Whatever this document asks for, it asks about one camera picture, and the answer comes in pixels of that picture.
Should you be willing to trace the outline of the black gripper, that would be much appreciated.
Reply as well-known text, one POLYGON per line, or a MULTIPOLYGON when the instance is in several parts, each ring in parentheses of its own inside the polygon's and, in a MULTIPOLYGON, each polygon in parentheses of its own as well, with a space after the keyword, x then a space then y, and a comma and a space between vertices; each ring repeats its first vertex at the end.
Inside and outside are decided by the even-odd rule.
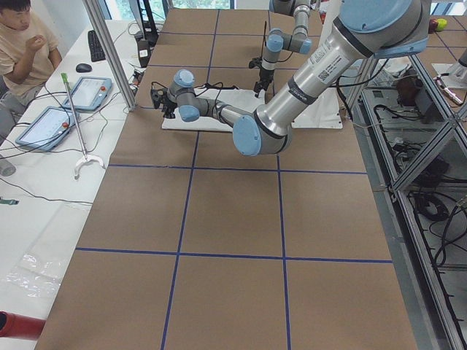
POLYGON ((166 93, 161 97, 161 111, 163 112, 163 117, 165 119, 174 119, 175 118, 175 109, 177 108, 177 103, 173 102, 166 93))
POLYGON ((269 89, 269 85, 274 80, 274 70, 268 70, 265 68, 260 69, 258 81, 255 83, 253 91, 255 92, 255 97, 258 98, 260 92, 267 91, 269 89))

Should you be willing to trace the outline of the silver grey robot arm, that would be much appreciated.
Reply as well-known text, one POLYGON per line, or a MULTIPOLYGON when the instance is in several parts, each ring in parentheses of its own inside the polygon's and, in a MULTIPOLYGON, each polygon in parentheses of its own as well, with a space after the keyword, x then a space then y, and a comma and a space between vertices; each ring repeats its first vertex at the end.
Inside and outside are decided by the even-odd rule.
POLYGON ((430 1, 343 1, 331 33, 314 52, 308 38, 309 1, 270 1, 269 8, 294 17, 296 25, 292 34, 269 32, 263 55, 250 62, 260 69, 254 91, 268 88, 282 50, 309 57, 267 104, 249 113, 216 98, 201 98, 193 89, 193 74, 181 69, 169 87, 151 90, 154 107, 169 119, 178 114, 188 123, 211 117, 231 126, 234 145, 243 155, 277 154, 291 142, 292 121, 354 62, 414 55, 428 42, 430 1))
POLYGON ((285 33, 280 28, 272 28, 268 35, 263 34, 263 47, 259 57, 249 62, 249 68, 259 68, 259 78, 253 91, 255 97, 261 91, 267 91, 274 81, 274 71, 282 51, 290 53, 307 54, 312 47, 309 38, 309 16, 311 12, 310 1, 280 1, 269 2, 271 12, 287 15, 294 19, 295 26, 291 34, 285 33))

